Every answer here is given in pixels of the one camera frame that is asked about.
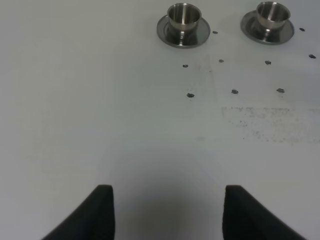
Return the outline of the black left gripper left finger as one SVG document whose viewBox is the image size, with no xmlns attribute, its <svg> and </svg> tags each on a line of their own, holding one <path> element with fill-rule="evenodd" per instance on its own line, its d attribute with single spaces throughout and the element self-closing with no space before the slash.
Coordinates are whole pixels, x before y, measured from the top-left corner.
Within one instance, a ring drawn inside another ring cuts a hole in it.
<svg viewBox="0 0 320 240">
<path fill-rule="evenodd" d="M 114 191 L 98 185 L 45 240 L 113 240 L 116 233 Z"/>
</svg>

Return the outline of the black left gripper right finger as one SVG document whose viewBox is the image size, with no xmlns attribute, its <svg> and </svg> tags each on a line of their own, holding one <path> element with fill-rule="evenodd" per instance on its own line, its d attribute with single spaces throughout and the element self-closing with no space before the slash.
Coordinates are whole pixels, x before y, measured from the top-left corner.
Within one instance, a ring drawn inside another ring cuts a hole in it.
<svg viewBox="0 0 320 240">
<path fill-rule="evenodd" d="M 225 240 L 303 240 L 240 185 L 227 185 L 222 216 Z"/>
</svg>

